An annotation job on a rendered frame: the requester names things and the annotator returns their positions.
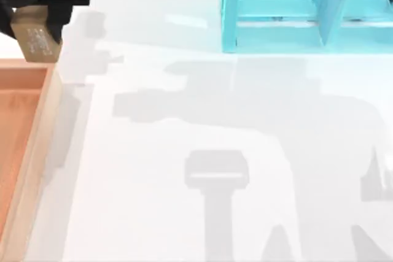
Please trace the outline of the shallow salmon-coloured box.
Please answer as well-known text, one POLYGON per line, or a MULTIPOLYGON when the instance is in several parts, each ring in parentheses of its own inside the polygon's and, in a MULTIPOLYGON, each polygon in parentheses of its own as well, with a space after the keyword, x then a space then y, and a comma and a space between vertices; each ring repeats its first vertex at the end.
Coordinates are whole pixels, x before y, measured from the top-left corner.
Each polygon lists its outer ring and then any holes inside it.
POLYGON ((61 99, 54 63, 0 60, 0 262, 23 262, 61 99))

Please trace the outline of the tan book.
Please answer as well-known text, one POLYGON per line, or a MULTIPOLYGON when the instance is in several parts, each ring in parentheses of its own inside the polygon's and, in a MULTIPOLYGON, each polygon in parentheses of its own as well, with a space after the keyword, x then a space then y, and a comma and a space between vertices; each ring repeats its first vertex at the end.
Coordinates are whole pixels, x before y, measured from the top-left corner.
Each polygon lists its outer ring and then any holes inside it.
POLYGON ((16 9, 11 20, 11 28, 19 47, 30 63, 56 63, 62 42, 55 42, 46 25, 46 6, 27 6, 16 9))

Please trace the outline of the light blue upright rack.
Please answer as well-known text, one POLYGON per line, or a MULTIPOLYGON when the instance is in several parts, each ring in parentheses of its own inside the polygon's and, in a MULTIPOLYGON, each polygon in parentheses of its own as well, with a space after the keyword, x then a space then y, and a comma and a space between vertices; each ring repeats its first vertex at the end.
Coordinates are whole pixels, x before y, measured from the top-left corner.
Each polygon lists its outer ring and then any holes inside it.
POLYGON ((393 54, 393 0, 220 0, 226 53, 393 54))

